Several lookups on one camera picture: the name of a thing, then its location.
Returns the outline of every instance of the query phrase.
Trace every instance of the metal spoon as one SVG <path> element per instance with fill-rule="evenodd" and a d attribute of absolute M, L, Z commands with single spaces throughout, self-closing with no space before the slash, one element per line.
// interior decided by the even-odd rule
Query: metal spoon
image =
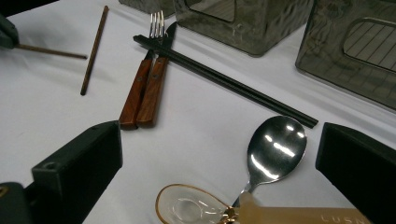
<path fill-rule="evenodd" d="M 276 182 L 296 168 L 305 153 L 304 127 L 295 119 L 277 116 L 266 120 L 253 134 L 247 149 L 249 181 L 242 192 Z M 233 203 L 239 207 L 239 199 Z"/>

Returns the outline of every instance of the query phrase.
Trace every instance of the chopsticks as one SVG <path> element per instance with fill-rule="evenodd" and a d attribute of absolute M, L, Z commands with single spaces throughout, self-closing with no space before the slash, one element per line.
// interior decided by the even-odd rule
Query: chopsticks
<path fill-rule="evenodd" d="M 230 77 L 227 77 L 223 75 L 222 73 L 207 67 L 206 65 L 203 65 L 201 63 L 196 62 L 195 60 L 184 56 L 183 54 L 180 54 L 172 49 L 165 49 L 155 41 L 152 41 L 143 35 L 136 35 L 134 36 L 134 41 L 141 44 L 143 47 L 147 49 L 153 49 L 155 51 L 160 52 L 161 54 L 165 55 L 166 57 L 169 58 L 174 63 L 177 63 L 192 72 L 196 73 L 197 75 L 200 75 L 201 77 L 207 78 L 220 86 L 230 90 L 234 91 L 235 93 L 242 95 L 249 100 L 258 103 L 259 105 L 263 105 L 269 109 L 274 110 L 275 112 L 284 115 L 284 116 L 289 116 L 291 118 L 297 119 L 299 122 L 301 122 L 304 126 L 312 129 L 315 127 L 315 125 L 318 124 L 318 120 L 314 119 L 288 105 L 285 105 L 265 94 L 263 94 L 260 91 L 256 91 L 249 86 L 238 82 L 235 79 L 232 79 Z"/>

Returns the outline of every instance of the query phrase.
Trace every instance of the knife handle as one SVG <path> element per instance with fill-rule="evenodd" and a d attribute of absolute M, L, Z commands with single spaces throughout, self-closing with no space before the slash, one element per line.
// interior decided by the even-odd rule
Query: knife handle
<path fill-rule="evenodd" d="M 120 128 L 123 130 L 133 130 L 137 128 L 136 118 L 143 101 L 151 63 L 151 59 L 143 60 L 134 77 L 134 83 L 129 90 L 128 97 L 119 118 Z"/>
<path fill-rule="evenodd" d="M 165 57 L 159 57 L 155 61 L 150 76 L 148 77 L 146 92 L 137 115 L 136 124 L 138 127 L 151 128 L 157 121 L 158 109 L 163 93 L 166 65 L 168 65 L 168 62 L 169 59 Z"/>

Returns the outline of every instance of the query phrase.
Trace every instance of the white table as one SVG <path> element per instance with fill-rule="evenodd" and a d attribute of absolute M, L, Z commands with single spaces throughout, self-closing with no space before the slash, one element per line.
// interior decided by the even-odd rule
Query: white table
<path fill-rule="evenodd" d="M 30 169 L 89 127 L 118 119 L 146 50 L 134 35 L 149 32 L 149 15 L 116 0 L 61 0 L 9 17 L 22 44 L 90 55 L 104 6 L 105 30 L 85 96 L 87 61 L 0 50 L 0 182 L 25 187 Z M 166 20 L 175 21 L 175 16 Z M 300 74 L 295 59 L 304 27 L 260 58 L 177 28 L 173 49 L 315 119 L 308 145 L 287 178 L 254 191 L 266 206 L 352 207 L 315 169 L 324 122 L 342 124 L 396 146 L 396 116 Z M 232 204 L 248 182 L 251 135 L 277 113 L 170 63 L 158 123 L 121 131 L 123 167 L 84 223 L 160 223 L 158 192 L 194 185 Z"/>

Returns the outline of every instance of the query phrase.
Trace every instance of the small glass dish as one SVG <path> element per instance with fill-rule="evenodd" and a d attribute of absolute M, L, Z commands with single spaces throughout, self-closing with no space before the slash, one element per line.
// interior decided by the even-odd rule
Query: small glass dish
<path fill-rule="evenodd" d="M 231 223 L 233 209 L 217 197 L 189 185 L 174 184 L 158 194 L 155 209 L 164 224 Z"/>

